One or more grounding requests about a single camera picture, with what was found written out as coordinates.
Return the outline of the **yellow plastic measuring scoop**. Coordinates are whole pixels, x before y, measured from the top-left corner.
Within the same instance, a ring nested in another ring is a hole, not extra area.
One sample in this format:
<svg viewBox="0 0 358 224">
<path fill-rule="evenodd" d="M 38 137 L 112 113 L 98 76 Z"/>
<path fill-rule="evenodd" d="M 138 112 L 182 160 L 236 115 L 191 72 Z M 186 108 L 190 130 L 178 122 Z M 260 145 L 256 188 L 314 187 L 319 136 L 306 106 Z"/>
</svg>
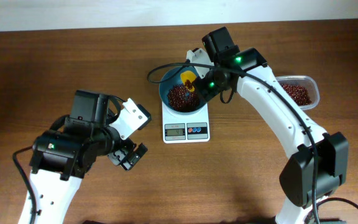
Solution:
<svg viewBox="0 0 358 224">
<path fill-rule="evenodd" d="M 193 82 L 196 80 L 195 73 L 187 70 L 180 74 L 180 78 L 185 88 L 190 92 L 194 92 L 195 88 L 193 86 Z"/>
</svg>

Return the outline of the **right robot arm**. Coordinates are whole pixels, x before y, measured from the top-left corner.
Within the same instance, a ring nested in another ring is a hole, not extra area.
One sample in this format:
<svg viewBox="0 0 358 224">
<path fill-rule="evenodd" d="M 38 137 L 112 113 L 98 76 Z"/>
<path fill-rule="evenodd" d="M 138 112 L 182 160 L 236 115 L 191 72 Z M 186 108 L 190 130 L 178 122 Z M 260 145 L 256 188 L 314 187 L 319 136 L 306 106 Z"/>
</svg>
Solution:
<svg viewBox="0 0 358 224">
<path fill-rule="evenodd" d="M 202 49 L 186 54 L 199 77 L 193 86 L 209 101 L 238 93 L 261 115 L 280 141 L 288 162 L 279 181 L 286 198 L 275 223 L 321 223 L 318 207 L 345 183 L 349 143 L 329 134 L 295 103 L 255 49 L 241 51 L 226 27 L 202 38 Z"/>
</svg>

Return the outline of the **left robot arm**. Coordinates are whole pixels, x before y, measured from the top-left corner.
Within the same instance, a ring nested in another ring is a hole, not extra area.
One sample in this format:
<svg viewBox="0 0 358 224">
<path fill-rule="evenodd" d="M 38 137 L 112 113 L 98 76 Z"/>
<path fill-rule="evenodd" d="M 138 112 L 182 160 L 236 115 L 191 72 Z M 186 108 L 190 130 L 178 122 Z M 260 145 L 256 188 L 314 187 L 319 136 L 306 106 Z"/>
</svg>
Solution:
<svg viewBox="0 0 358 224">
<path fill-rule="evenodd" d="M 12 155 L 27 187 L 19 223 L 63 223 L 68 207 L 97 157 L 131 170 L 147 152 L 130 135 L 151 121 L 150 113 L 132 99 L 93 91 L 75 92 L 71 113 L 59 117 L 38 136 L 26 175 Z"/>
</svg>

